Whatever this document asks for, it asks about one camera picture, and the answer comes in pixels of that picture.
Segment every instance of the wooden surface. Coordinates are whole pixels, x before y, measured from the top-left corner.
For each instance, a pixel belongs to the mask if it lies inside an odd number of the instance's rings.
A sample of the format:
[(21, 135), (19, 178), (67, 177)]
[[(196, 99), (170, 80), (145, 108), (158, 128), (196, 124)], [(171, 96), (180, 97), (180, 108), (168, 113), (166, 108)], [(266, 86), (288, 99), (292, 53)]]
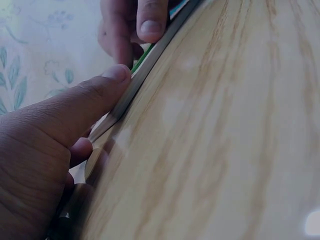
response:
[(204, 2), (96, 143), (82, 239), (316, 239), (319, 66), (319, 0)]

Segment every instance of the finger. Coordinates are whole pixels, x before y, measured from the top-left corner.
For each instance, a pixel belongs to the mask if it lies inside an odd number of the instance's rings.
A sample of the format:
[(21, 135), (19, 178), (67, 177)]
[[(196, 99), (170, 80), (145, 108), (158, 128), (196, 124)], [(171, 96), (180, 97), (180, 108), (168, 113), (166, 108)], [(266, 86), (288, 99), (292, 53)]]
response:
[(132, 43), (132, 49), (135, 60), (138, 60), (144, 54), (144, 49), (137, 43)]
[(22, 108), (19, 118), (70, 149), (88, 128), (114, 107), (130, 79), (131, 72), (125, 65), (115, 65), (102, 76)]
[(89, 135), (90, 135), (90, 133), (91, 133), (91, 130), (92, 130), (92, 127), (90, 127), (89, 129), (87, 129), (81, 137), (83, 137), (83, 138), (89, 137)]
[(157, 42), (165, 32), (168, 0), (138, 0), (136, 31), (146, 43)]
[(65, 180), (65, 185), (64, 185), (64, 190), (63, 190), (63, 196), (67, 196), (72, 190), (74, 189), (75, 186), (75, 180), (74, 177), (71, 175), (70, 172), (67, 173), (66, 175), (66, 180)]
[(124, 64), (129, 68), (133, 64), (131, 33), (126, 17), (130, 14), (130, 6), (125, 0), (101, 1), (104, 20), (104, 31), (108, 37), (100, 38), (100, 45), (109, 53), (116, 64)]
[(79, 140), (70, 148), (70, 168), (87, 160), (92, 153), (92, 149), (92, 143), (87, 138), (79, 138)]

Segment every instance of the hand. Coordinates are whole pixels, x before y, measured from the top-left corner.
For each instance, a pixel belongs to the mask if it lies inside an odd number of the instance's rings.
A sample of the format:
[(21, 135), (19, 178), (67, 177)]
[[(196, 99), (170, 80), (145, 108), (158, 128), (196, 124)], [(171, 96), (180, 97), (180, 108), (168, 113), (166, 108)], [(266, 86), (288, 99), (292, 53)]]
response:
[(124, 65), (48, 100), (0, 117), (1, 239), (41, 239), (65, 188), (69, 168), (87, 159), (83, 134), (109, 112), (130, 83)]
[(139, 44), (156, 43), (164, 34), (168, 10), (182, 0), (101, 0), (103, 22), (98, 42), (115, 63), (133, 65), (144, 50)]

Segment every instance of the green edge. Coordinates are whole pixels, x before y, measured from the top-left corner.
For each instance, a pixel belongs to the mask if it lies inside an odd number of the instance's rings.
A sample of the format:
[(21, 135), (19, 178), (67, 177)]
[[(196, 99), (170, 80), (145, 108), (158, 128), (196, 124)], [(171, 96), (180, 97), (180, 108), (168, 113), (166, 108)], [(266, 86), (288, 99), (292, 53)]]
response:
[(131, 73), (133, 74), (141, 65), (141, 63), (145, 60), (146, 56), (150, 53), (151, 49), (154, 47), (154, 43), (152, 43), (149, 48), (143, 53), (143, 55), (140, 57), (140, 59), (136, 62), (136, 64), (133, 66)]

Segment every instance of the patterned fabric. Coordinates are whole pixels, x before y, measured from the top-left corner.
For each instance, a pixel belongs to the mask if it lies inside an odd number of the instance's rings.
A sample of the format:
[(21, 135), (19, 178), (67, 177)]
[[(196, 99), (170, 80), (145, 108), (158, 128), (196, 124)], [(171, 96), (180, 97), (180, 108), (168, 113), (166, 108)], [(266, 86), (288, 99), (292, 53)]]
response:
[(97, 42), (100, 0), (0, 1), (0, 115), (113, 64)]

